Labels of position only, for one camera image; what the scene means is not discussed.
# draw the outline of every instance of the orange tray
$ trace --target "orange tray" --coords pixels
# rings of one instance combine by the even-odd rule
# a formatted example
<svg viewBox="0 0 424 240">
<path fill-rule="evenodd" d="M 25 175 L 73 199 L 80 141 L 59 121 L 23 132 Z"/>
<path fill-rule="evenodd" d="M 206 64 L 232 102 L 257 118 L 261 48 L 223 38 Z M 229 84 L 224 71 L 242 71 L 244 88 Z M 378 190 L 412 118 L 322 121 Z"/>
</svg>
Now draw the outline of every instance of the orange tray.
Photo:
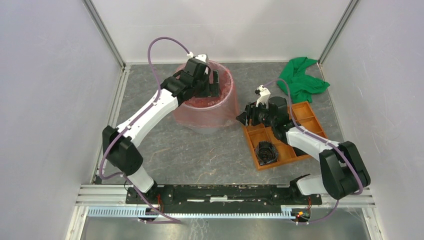
<svg viewBox="0 0 424 240">
<path fill-rule="evenodd" d="M 312 111 L 311 105 L 309 102 L 300 102 L 292 105 L 294 112 L 294 119 L 296 122 L 300 123 L 307 130 L 323 137 L 328 138 L 326 133 L 323 130 L 320 122 L 315 116 L 314 111 Z M 247 139 L 247 144 L 250 148 L 250 153 L 253 157 L 254 165 L 257 170 L 265 170 L 274 168 L 283 164 L 294 163 L 296 161 L 304 160 L 309 158 L 309 155 L 301 155 L 301 153 L 296 153 L 293 147 L 284 144 L 280 140 L 276 139 L 271 127 L 265 127 L 263 124 L 259 124 L 256 126 L 242 126 L 244 135 Z M 267 165 L 259 165 L 258 158 L 255 154 L 255 148 L 261 141 L 271 142 L 278 150 L 278 159 L 277 162 L 267 164 Z"/>
</svg>

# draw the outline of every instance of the enclosure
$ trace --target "enclosure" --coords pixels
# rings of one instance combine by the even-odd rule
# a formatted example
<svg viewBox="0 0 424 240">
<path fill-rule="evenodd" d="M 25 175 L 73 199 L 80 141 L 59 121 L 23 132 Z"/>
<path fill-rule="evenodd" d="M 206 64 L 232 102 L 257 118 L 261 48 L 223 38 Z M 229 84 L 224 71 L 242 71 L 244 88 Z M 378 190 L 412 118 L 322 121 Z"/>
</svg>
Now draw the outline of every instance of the enclosure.
<svg viewBox="0 0 424 240">
<path fill-rule="evenodd" d="M 422 234 L 419 221 L 405 220 L 403 207 L 419 202 L 424 186 L 420 1 L 40 0 L 1 6 L 1 239 L 397 240 Z M 290 60 L 317 60 L 305 74 L 330 86 L 304 103 L 305 116 L 293 116 L 306 128 L 313 117 L 321 137 L 355 143 L 370 186 L 306 226 L 290 218 L 308 204 L 278 204 L 276 214 L 174 213 L 182 224 L 137 221 L 148 207 L 128 203 L 126 180 L 99 177 L 117 171 L 107 161 L 100 167 L 102 131 L 126 122 L 154 96 L 148 47 L 163 36 L 228 70 L 237 114 Z M 151 48 L 162 81 L 187 59 L 172 41 Z M 277 84 L 268 89 L 288 99 Z M 137 149 L 158 185 L 286 188 L 299 176 L 321 173 L 312 157 L 257 170 L 246 135 L 262 134 L 287 150 L 287 158 L 301 154 L 270 128 L 246 129 L 236 122 L 202 134 L 170 113 Z M 322 203 L 310 207 L 311 220 L 336 204 L 328 194 L 318 197 Z M 263 201 L 264 208 L 271 203 Z"/>
</svg>

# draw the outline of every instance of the black mounting bar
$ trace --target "black mounting bar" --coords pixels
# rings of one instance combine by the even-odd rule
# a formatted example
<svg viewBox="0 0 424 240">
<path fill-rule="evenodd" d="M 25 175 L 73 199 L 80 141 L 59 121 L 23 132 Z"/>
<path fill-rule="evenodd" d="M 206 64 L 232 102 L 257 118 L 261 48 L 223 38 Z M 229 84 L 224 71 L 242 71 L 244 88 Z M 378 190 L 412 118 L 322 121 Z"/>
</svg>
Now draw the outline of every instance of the black mounting bar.
<svg viewBox="0 0 424 240">
<path fill-rule="evenodd" d="M 137 192 L 128 188 L 126 204 L 145 204 Z M 282 205 L 321 205 L 321 196 L 294 196 L 287 185 L 157 185 L 145 197 L 152 204 L 158 197 L 164 213 L 281 213 Z"/>
</svg>

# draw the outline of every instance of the green cloth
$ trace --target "green cloth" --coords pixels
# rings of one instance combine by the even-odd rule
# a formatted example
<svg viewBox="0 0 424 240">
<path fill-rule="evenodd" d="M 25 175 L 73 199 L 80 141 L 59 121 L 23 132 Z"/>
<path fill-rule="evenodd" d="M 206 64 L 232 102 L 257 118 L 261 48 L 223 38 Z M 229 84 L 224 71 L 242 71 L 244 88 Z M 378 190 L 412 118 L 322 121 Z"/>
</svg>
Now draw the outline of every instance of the green cloth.
<svg viewBox="0 0 424 240">
<path fill-rule="evenodd" d="M 297 57 L 290 60 L 278 78 L 287 82 L 290 89 L 292 102 L 300 103 L 308 101 L 312 103 L 312 94 L 323 93 L 330 84 L 319 78 L 306 75 L 306 68 L 315 64 L 317 60 L 307 57 Z M 284 82 L 277 81 L 277 85 L 287 94 Z"/>
</svg>

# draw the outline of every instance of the aluminum frame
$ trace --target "aluminum frame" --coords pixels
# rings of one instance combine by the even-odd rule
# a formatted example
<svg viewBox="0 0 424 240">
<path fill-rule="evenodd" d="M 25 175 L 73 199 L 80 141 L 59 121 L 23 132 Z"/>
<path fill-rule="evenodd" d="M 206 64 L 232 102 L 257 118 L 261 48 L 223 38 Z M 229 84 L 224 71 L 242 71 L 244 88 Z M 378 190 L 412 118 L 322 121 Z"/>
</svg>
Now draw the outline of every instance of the aluminum frame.
<svg viewBox="0 0 424 240">
<path fill-rule="evenodd" d="M 109 47 L 110 51 L 112 51 L 113 57 L 117 61 L 117 63 L 121 66 L 121 68 L 125 68 L 126 63 L 124 59 L 122 58 L 121 54 L 118 51 L 117 46 L 115 45 L 114 41 L 112 40 L 111 35 L 109 34 L 108 30 L 106 29 L 105 24 L 103 23 L 102 19 L 100 18 L 99 13 L 96 10 L 96 7 L 94 6 L 92 0 L 82 0 L 85 7 L 88 10 L 88 13 L 90 14 L 91 18 L 94 21 L 94 24 L 96 25 L 98 31 L 100 32 L 103 39 L 106 41 L 107 46 Z"/>
<path fill-rule="evenodd" d="M 127 87 L 128 76 L 130 75 L 131 65 L 127 65 L 120 74 L 118 84 L 116 86 L 116 91 L 113 97 L 113 101 L 110 107 L 109 118 L 107 120 L 107 124 L 115 127 L 117 125 L 119 111 L 121 109 L 122 99 L 124 98 L 125 88 Z M 92 171 L 91 183 L 93 184 L 96 180 L 96 176 L 99 175 L 100 161 L 103 158 L 103 147 L 102 141 L 98 143 L 97 149 L 97 162 L 94 165 L 94 169 Z"/>
<path fill-rule="evenodd" d="M 82 185 L 76 199 L 71 223 L 67 232 L 66 240 L 78 240 L 81 238 L 87 216 L 101 217 L 99 211 L 105 211 L 109 217 L 134 217 L 135 212 L 148 207 L 146 204 L 126 204 L 127 190 L 123 184 L 86 184 Z M 327 194 L 321 195 L 322 205 L 313 205 L 312 208 L 331 208 L 336 202 Z M 305 208 L 306 205 L 282 205 L 281 215 L 262 214 L 252 216 L 234 215 L 199 215 L 178 214 L 178 218 L 263 218 L 263 219 L 286 219 L 288 211 Z M 361 208 L 371 240 L 384 240 L 383 230 L 380 224 L 378 211 L 369 187 L 365 187 L 362 195 L 349 195 L 339 201 L 338 208 Z"/>
<path fill-rule="evenodd" d="M 334 44 L 336 43 L 336 40 L 339 38 L 340 33 L 342 32 L 343 28 L 345 28 L 346 23 L 348 22 L 349 18 L 351 17 L 353 11 L 355 10 L 356 6 L 358 5 L 358 2 L 360 0 L 350 0 L 349 4 L 346 7 L 346 10 L 344 10 L 343 15 L 341 16 L 340 20 L 337 23 L 337 26 L 335 27 L 333 33 L 331 34 L 330 39 L 327 42 L 327 45 L 324 47 L 324 50 L 321 53 L 321 56 L 318 59 L 319 64 L 323 64 L 323 62 L 328 57 L 331 49 L 333 48 Z"/>
</svg>

